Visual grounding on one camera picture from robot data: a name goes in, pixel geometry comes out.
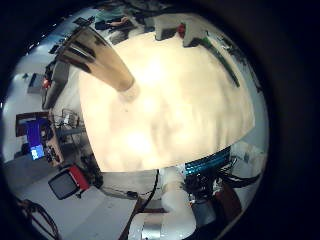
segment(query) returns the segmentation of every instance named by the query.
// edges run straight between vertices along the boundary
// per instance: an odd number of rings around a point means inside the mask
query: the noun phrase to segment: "cable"
[[[25,211],[27,218],[30,221],[34,221],[44,232],[46,232],[50,237],[54,240],[60,240],[60,235],[58,231],[58,227],[51,218],[51,216],[47,213],[47,211],[38,203],[34,203],[28,199],[21,200],[17,196],[14,196],[17,201],[18,206]],[[34,216],[32,213],[38,212],[46,223],[51,227],[52,233],[50,233]]]
[[[123,193],[123,194],[127,194],[126,191],[122,191],[122,190],[118,190],[118,189],[115,189],[115,188],[112,188],[112,187],[102,187],[102,189],[110,189],[112,191],[115,191],[115,192],[120,192],[120,193]]]
[[[151,193],[152,192],[152,190],[150,190],[150,191],[148,191],[148,192],[145,192],[145,193],[139,193],[139,195],[147,195],[148,193]]]
[[[228,171],[228,170],[230,170],[230,169],[232,169],[232,168],[234,167],[234,165],[235,165],[236,162],[238,161],[238,157],[231,156],[231,158],[234,158],[234,159],[231,160],[232,162],[230,161],[231,163],[229,163],[229,166],[227,166],[227,167],[225,167],[225,168],[221,168],[220,171],[226,172],[226,171]]]
[[[149,202],[151,201],[151,199],[153,198],[154,193],[156,192],[157,189],[157,185],[158,185],[158,178],[159,178],[159,169],[157,169],[157,175],[156,175],[156,179],[154,181],[154,186],[152,189],[151,194],[149,195],[147,201],[144,202],[144,204],[141,206],[141,208],[139,209],[138,213],[142,213],[144,211],[144,209],[146,208],[146,206],[149,204]]]
[[[231,188],[242,188],[249,186],[260,178],[260,174],[251,178],[241,178],[223,171],[217,171],[217,176],[227,183]]]

